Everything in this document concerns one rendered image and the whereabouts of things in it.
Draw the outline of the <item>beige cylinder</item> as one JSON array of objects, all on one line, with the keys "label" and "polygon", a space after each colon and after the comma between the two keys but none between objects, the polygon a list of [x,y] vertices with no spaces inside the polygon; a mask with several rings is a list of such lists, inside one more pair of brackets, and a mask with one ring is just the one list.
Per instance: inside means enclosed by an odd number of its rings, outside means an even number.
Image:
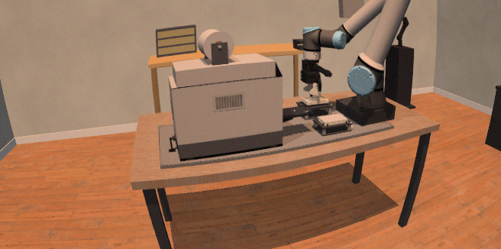
[{"label": "beige cylinder", "polygon": [[210,29],[204,31],[198,40],[198,47],[201,53],[205,53],[206,56],[212,60],[212,46],[211,44],[215,44],[217,41],[228,42],[228,58],[232,55],[234,51],[234,40],[230,34],[219,31],[215,29]]}]

